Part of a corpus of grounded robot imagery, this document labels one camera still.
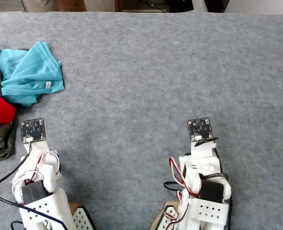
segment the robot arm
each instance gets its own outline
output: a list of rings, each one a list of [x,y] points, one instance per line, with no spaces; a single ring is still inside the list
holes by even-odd
[[[179,157],[180,168],[170,159],[173,178],[184,187],[176,193],[177,218],[168,219],[170,213],[166,211],[166,219],[158,230],[223,230],[229,210],[225,201],[231,197],[231,186],[227,175],[222,173],[209,118],[188,121],[188,128],[191,154]]]

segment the dark object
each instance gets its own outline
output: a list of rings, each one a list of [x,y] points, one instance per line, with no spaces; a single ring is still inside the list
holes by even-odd
[[[212,126],[208,117],[188,120],[187,125],[191,142],[213,138]]]
[[[15,202],[10,201],[10,200],[4,199],[3,197],[0,197],[0,201],[3,202],[3,203],[5,203],[5,204],[8,204],[8,205],[11,205],[11,206],[14,206],[14,207],[18,207],[18,208],[22,208],[22,209],[27,210],[27,211],[29,211],[29,212],[33,212],[33,213],[35,213],[35,214],[37,214],[37,215],[40,215],[40,216],[42,216],[42,217],[48,218],[48,219],[50,219],[50,220],[53,220],[53,221],[55,221],[55,222],[61,224],[61,226],[64,228],[64,230],[68,230],[68,228],[66,227],[66,225],[65,225],[64,222],[62,222],[61,220],[56,219],[56,218],[54,218],[54,217],[52,217],[52,216],[49,216],[49,215],[47,215],[47,214],[45,214],[45,213],[43,213],[43,212],[38,212],[38,211],[35,210],[35,209],[32,209],[32,208],[29,208],[29,207],[26,207],[26,206],[17,204],[17,203],[15,203]]]
[[[29,183],[23,186],[21,190],[22,190],[23,200],[26,205],[51,195],[45,189],[42,180]]]
[[[204,176],[203,174],[200,174],[200,178],[204,179],[204,180],[207,180],[207,179],[210,179],[210,178],[215,178],[215,177],[224,177],[228,181],[228,175],[225,174],[225,173],[218,172],[218,173],[213,173],[213,174],[209,174],[209,175],[206,175],[206,176]]]
[[[222,203],[223,200],[223,184],[202,180],[202,187],[200,190],[200,199],[212,202]]]
[[[26,11],[26,8],[25,8],[25,5],[24,5],[24,3],[23,3],[23,0],[20,0],[20,2],[21,2],[21,4],[22,4],[22,7],[23,7],[23,9],[24,9],[24,12],[27,12],[27,11]]]
[[[158,7],[159,4],[153,4],[153,3],[148,2],[147,0],[138,0],[138,1],[146,4],[148,7],[151,7],[153,9],[157,9],[157,10],[163,11],[164,13],[168,13],[168,11]]]
[[[167,0],[166,3],[170,5],[170,13],[193,11],[191,0]]]
[[[33,137],[33,142],[45,140],[45,122],[43,118],[22,121],[21,138],[22,144],[27,143],[27,138]]]
[[[176,184],[176,185],[179,185],[177,182],[175,182],[175,181],[166,181],[165,183],[164,183],[164,187],[165,188],[167,188],[168,190],[171,190],[171,191],[178,191],[178,190],[182,190],[182,187],[180,187],[180,188],[172,188],[172,187],[170,187],[169,185],[170,184]]]
[[[13,224],[22,224],[23,225],[23,222],[22,221],[18,221],[18,220],[14,220],[11,222],[11,230],[15,230],[15,228],[13,227]]]
[[[11,175],[13,175],[19,168],[20,166],[26,161],[26,159],[29,157],[29,155],[31,154],[32,151],[32,143],[29,143],[29,150],[28,150],[28,154],[24,157],[24,159],[6,176],[2,177],[0,179],[0,184],[5,181],[8,177],[10,177]]]
[[[223,5],[223,0],[204,0],[208,12],[223,13],[225,7]]]
[[[218,140],[218,138],[209,138],[209,139],[205,139],[205,140],[198,140],[194,146],[197,147],[199,145],[202,145],[204,143],[207,143],[207,142],[210,142],[210,141],[213,141],[213,140]]]

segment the blue cloth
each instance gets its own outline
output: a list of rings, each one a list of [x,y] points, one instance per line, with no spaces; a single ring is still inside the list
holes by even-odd
[[[37,42],[29,51],[0,50],[2,96],[10,103],[31,106],[41,94],[65,89],[60,66],[46,42]]]

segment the gray carpet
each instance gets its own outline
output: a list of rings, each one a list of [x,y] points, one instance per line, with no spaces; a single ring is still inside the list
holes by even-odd
[[[209,116],[234,194],[233,230],[283,230],[283,16],[0,14],[0,48],[47,41],[66,89],[19,119],[44,117],[61,186],[101,230],[145,230],[190,150],[186,120]],[[26,153],[0,162],[0,177]],[[13,199],[11,181],[0,195]],[[0,230],[19,219],[0,203]]]

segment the white 3d-printed part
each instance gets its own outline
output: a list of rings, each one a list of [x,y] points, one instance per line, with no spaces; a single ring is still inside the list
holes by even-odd
[[[228,204],[192,199],[190,218],[204,222],[226,225]]]
[[[165,209],[164,212],[167,212],[169,213],[171,216],[174,216],[176,217],[178,215],[177,211],[175,210],[175,208],[172,206],[172,207],[168,207],[167,209]],[[156,230],[165,230],[166,227],[168,226],[168,224],[170,224],[171,220],[167,217],[164,216],[164,214],[162,214],[163,217],[160,221],[160,223],[158,224],[158,227],[156,228]]]
[[[83,208],[79,207],[73,215],[76,230],[93,230],[90,220]]]

